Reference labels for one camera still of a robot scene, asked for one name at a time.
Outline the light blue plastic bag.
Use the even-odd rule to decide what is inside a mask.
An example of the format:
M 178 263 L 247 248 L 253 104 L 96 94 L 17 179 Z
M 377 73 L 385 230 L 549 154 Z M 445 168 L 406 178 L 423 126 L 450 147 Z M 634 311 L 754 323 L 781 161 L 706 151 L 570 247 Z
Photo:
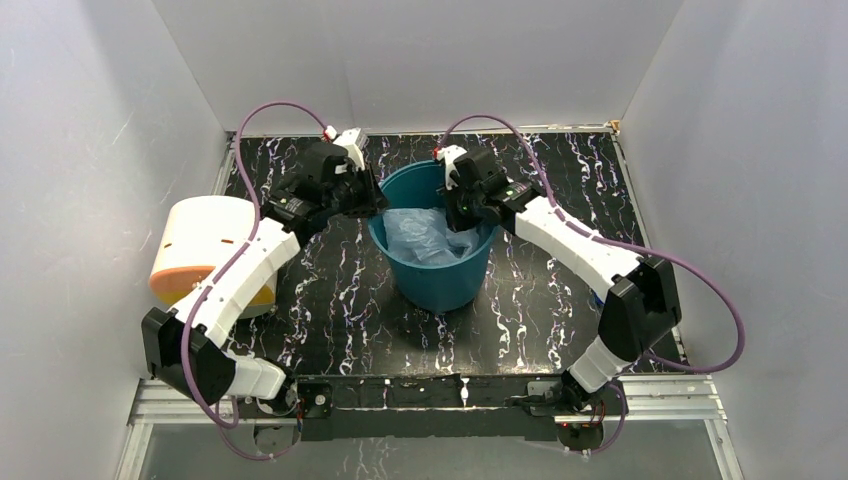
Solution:
M 426 267 L 468 257 L 480 243 L 476 229 L 454 232 L 443 209 L 399 208 L 383 214 L 386 249 L 396 259 Z

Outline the teal plastic trash bin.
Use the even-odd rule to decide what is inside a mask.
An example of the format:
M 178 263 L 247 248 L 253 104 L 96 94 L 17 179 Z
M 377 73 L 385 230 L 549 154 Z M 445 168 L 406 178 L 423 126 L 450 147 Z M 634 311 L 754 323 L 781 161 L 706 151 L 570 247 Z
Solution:
M 390 202 L 388 210 L 399 208 L 443 209 L 438 189 L 443 185 L 443 170 L 434 162 L 421 161 L 400 168 L 386 177 L 381 189 Z M 436 267 L 419 266 L 396 259 L 386 249 L 383 214 L 368 220 L 369 234 L 382 256 L 400 293 L 415 306 L 445 313 L 470 303 L 481 289 L 486 276 L 489 254 L 498 229 L 480 224 L 479 246 L 459 262 Z

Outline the cream orange round container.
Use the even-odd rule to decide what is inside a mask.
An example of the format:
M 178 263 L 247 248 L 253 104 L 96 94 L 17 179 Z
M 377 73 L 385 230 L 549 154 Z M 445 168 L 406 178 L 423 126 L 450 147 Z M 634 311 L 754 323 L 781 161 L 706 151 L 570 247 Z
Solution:
M 153 294 L 172 306 L 229 260 L 249 234 L 253 204 L 207 195 L 177 202 L 170 210 L 149 277 Z

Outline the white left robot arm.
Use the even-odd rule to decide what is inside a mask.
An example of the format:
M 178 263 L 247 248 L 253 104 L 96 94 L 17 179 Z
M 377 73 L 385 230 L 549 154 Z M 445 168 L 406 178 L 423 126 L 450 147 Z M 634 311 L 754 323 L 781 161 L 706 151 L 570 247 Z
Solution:
M 261 286 L 337 214 L 369 218 L 388 205 L 356 143 L 336 139 L 305 152 L 306 168 L 270 194 L 254 214 L 255 232 L 169 310 L 141 322 L 146 359 L 157 379 L 210 406 L 249 396 L 275 416 L 294 411 L 294 375 L 269 360 L 232 356 L 222 345 Z

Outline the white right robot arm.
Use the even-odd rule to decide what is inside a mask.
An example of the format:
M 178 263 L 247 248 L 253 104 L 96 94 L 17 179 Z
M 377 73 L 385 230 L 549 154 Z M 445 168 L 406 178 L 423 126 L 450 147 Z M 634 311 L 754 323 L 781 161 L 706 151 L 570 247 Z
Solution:
M 513 180 L 485 148 L 437 150 L 444 182 L 439 194 L 450 229 L 498 225 L 548 253 L 577 275 L 601 302 L 597 334 L 585 352 L 542 393 L 517 405 L 590 413 L 603 389 L 676 327 L 682 317 L 673 265 L 656 256 L 609 246 L 565 214 L 527 178 Z

